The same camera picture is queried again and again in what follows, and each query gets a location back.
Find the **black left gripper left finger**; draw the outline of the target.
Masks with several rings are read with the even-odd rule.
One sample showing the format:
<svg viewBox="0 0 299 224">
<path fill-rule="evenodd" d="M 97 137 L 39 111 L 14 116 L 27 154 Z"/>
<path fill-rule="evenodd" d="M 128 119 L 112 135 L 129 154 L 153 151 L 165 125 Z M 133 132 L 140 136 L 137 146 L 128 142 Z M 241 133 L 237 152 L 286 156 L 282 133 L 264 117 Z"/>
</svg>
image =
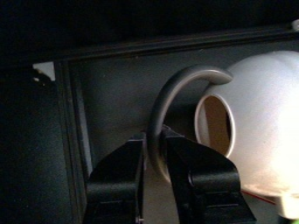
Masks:
<svg viewBox="0 0 299 224">
<path fill-rule="evenodd" d="M 98 162 L 86 183 L 82 224 L 141 224 L 145 134 L 134 134 Z"/>
</svg>

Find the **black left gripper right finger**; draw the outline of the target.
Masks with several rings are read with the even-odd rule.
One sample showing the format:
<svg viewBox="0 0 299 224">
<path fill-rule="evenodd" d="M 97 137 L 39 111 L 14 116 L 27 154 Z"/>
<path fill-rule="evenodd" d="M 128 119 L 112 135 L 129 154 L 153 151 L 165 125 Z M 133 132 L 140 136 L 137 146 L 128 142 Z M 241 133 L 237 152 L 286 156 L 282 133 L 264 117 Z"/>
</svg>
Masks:
<svg viewBox="0 0 299 224">
<path fill-rule="evenodd" d="M 180 224 L 256 224 L 238 171 L 213 149 L 162 129 L 166 169 Z"/>
</svg>

